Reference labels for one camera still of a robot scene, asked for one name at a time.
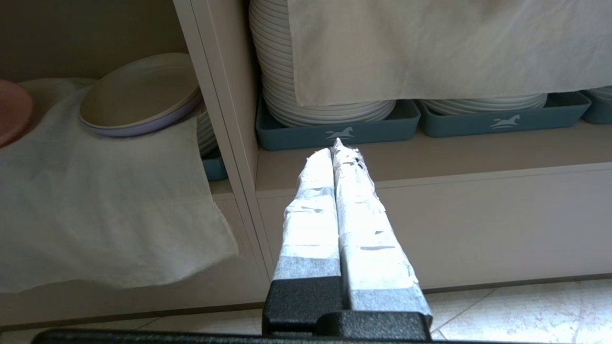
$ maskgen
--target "blue tray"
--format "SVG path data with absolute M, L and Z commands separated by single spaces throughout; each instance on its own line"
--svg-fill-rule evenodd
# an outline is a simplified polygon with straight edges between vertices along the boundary
M 593 124 L 612 124 L 612 102 L 595 98 L 588 91 L 583 91 L 582 94 L 593 103 L 582 119 Z
M 551 93 L 541 109 L 450 116 L 429 110 L 421 101 L 417 104 L 423 113 L 420 123 L 423 132 L 432 137 L 445 137 L 571 127 L 580 120 L 591 101 L 580 92 Z
M 336 137 L 348 144 L 404 141 L 414 136 L 419 118 L 419 109 L 412 100 L 398 100 L 389 117 L 382 121 L 287 128 L 270 115 L 259 97 L 255 129 L 261 147 L 281 151 L 330 146 Z
M 219 148 L 208 153 L 202 159 L 202 163 L 204 164 L 204 171 L 206 171 L 206 177 L 209 181 L 227 179 L 228 173 L 225 171 L 225 165 L 223 164 Z

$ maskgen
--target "white horse logo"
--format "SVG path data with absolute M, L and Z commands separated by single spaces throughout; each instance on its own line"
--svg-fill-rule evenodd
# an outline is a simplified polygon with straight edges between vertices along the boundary
M 494 119 L 494 121 L 496 121 L 497 123 L 494 123 L 493 125 L 491 125 L 489 128 L 493 128 L 493 129 L 497 129 L 497 128 L 512 128 L 518 125 L 517 123 L 517 119 L 521 118 L 521 115 L 516 114 L 512 117 L 510 117 L 510 119 Z
M 351 132 L 353 131 L 353 127 L 348 127 L 344 130 L 342 130 L 341 132 L 325 132 L 326 134 L 331 134 L 328 137 L 325 138 L 325 140 L 331 140 L 333 141 L 334 139 L 336 139 L 336 137 L 339 138 L 350 138 L 350 137 L 354 137 L 351 135 Z

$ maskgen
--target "tile floor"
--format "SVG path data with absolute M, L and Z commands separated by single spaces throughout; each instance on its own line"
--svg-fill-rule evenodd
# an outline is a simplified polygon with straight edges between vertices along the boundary
M 429 294 L 435 340 L 612 344 L 612 280 Z M 74 327 L 259 334 L 261 310 L 168 316 Z M 27 344 L 43 329 L 5 332 Z

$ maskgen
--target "pink plate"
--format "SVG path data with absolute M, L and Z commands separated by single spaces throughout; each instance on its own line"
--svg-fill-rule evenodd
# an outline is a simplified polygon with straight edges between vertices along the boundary
M 0 80 L 0 147 L 11 143 L 32 117 L 32 97 L 16 83 Z

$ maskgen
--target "white towel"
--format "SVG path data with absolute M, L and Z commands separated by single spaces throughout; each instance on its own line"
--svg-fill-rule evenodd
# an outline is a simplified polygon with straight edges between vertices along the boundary
M 609 0 L 288 0 L 301 105 L 612 85 Z
M 91 83 L 22 84 L 48 111 L 0 149 L 0 293 L 68 280 L 172 283 L 237 253 L 195 118 L 136 138 L 97 136 L 78 120 Z

